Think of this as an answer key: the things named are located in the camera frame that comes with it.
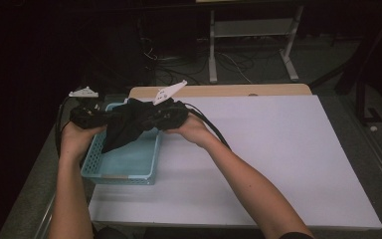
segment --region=plastic basket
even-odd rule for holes
[[[106,110],[121,104],[110,104]],[[106,132],[95,136],[82,167],[82,176],[96,184],[154,184],[161,142],[157,128],[145,131],[136,141],[101,153]]]

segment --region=hand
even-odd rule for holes
[[[165,132],[179,133],[188,141],[194,142],[203,148],[206,148],[210,140],[218,140],[212,133],[207,130],[203,121],[191,113],[188,114],[188,119],[181,127],[169,129]]]
[[[83,129],[71,121],[68,122],[62,132],[60,159],[80,163],[93,136],[105,129],[106,126]]]

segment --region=forearm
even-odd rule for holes
[[[236,156],[217,138],[206,139],[203,147],[267,238],[279,238],[291,231],[309,234],[291,205],[262,174]]]
[[[80,167],[60,159],[49,238],[93,238]]]

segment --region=person's right hand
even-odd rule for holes
[[[218,140],[211,132],[209,132],[203,121],[193,114],[188,114],[185,123],[175,129],[169,129],[166,133],[179,133],[190,142],[194,142],[200,147],[205,148],[211,140]]]

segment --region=sleeve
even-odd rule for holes
[[[283,235],[280,239],[313,239],[313,238],[300,232],[289,232]]]

